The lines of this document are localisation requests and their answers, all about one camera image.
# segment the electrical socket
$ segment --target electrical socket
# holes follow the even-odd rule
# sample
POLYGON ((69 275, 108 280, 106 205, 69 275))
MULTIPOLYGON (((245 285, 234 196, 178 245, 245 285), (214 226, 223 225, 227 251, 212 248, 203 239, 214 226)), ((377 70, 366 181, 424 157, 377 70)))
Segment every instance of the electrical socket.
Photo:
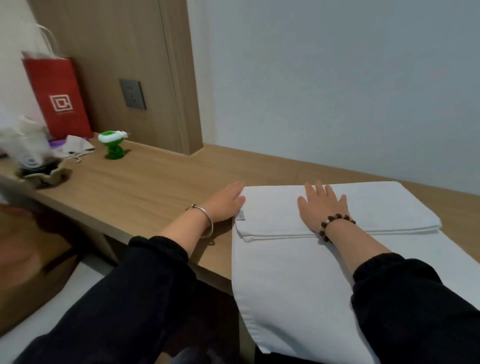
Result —
POLYGON ((129 108, 146 110, 140 81, 125 80, 123 78, 119 80, 125 104, 127 104, 129 108))

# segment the bangle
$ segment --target bangle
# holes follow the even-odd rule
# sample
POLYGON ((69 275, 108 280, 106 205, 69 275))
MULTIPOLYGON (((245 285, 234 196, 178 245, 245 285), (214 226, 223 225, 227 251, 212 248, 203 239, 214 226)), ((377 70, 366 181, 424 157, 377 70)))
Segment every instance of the bangle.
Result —
POLYGON ((336 214, 336 215, 327 217, 327 220, 322 221, 322 228, 320 229, 320 232, 318 233, 323 238, 325 243, 330 242, 330 239, 325 235, 325 229, 327 228, 329 223, 331 223, 332 221, 338 220, 338 219, 347 220, 347 221, 353 222, 354 224, 357 223, 354 219, 352 219, 348 215, 336 214))
POLYGON ((212 236, 213 234, 213 221, 212 221, 212 218, 210 217, 210 215, 208 215, 208 213, 205 211, 205 209, 203 207, 200 207, 200 206, 197 206, 196 204, 193 204, 192 206, 190 206, 187 210, 191 209, 191 208, 197 208, 199 209, 200 211, 202 211, 205 216, 207 216, 207 219, 208 221, 210 222, 210 232, 207 234, 207 235, 203 235, 203 236, 200 236, 201 239, 204 239, 204 238, 209 238, 212 236))

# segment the white logo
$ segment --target white logo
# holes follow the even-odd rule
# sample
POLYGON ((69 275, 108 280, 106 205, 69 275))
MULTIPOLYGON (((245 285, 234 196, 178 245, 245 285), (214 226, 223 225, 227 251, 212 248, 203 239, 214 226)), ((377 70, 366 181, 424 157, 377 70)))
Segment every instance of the white logo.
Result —
POLYGON ((68 95, 53 95, 50 96, 50 100, 52 101, 53 108, 56 112, 73 110, 73 106, 68 95))

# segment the toy figurine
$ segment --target toy figurine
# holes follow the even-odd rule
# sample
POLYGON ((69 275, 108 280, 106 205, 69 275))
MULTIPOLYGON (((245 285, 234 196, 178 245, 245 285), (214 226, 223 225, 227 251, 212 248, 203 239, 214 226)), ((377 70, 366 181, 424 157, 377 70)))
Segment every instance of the toy figurine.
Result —
POLYGON ((116 132, 108 131, 98 135, 98 141, 108 148, 106 158, 108 159, 120 159, 125 156, 125 151, 120 146, 120 143, 128 138, 126 132, 117 130, 116 132))

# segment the person's left hand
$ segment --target person's left hand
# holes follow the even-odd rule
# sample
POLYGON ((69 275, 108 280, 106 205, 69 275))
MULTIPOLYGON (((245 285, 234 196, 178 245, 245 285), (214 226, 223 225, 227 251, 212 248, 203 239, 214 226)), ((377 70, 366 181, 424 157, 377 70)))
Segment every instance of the person's left hand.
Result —
POLYGON ((226 220, 240 211, 245 203, 245 197, 240 196, 245 183, 233 182, 227 187, 222 188, 204 203, 199 205, 203 207, 213 222, 226 220))

